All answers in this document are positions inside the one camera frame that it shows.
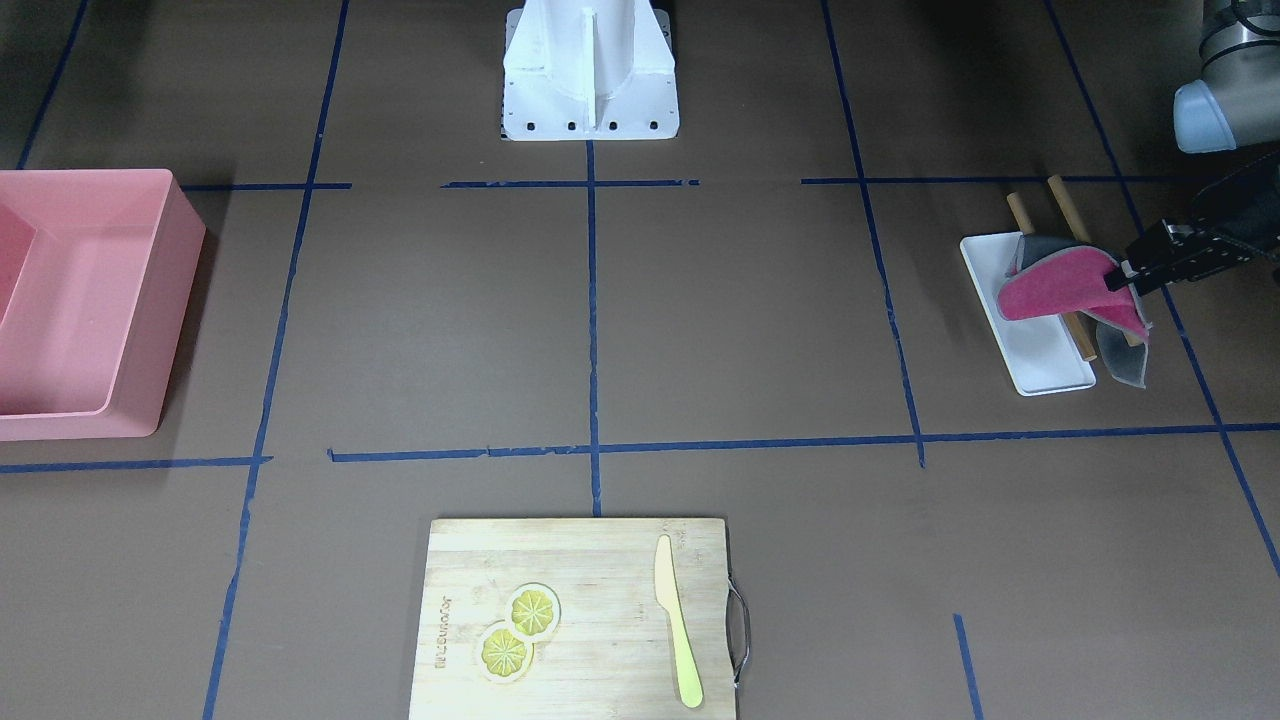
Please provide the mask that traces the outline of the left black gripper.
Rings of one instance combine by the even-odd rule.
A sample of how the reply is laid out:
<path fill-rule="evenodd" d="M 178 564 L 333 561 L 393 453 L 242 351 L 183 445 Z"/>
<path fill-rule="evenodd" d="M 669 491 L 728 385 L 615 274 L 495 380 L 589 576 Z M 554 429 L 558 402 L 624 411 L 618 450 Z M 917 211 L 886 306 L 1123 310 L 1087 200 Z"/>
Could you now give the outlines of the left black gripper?
<path fill-rule="evenodd" d="M 1148 228 L 1126 249 L 1126 284 L 1143 296 L 1257 258 L 1277 264 L 1277 169 L 1276 152 L 1262 156 L 1199 191 L 1188 222 Z"/>

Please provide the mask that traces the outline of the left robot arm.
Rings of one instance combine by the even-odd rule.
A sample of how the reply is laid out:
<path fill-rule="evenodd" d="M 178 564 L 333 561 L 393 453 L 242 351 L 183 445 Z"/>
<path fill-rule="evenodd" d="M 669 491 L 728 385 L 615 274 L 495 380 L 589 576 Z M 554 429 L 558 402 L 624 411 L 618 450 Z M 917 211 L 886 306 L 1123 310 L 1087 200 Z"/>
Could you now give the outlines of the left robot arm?
<path fill-rule="evenodd" d="M 1225 152 L 1277 141 L 1277 3 L 1206 1 L 1198 53 L 1199 78 L 1174 96 L 1179 149 Z M 1148 228 L 1126 250 L 1128 270 L 1107 283 L 1146 296 L 1254 258 L 1276 263 L 1277 233 L 1277 154 L 1271 152 L 1199 191 L 1185 220 Z"/>

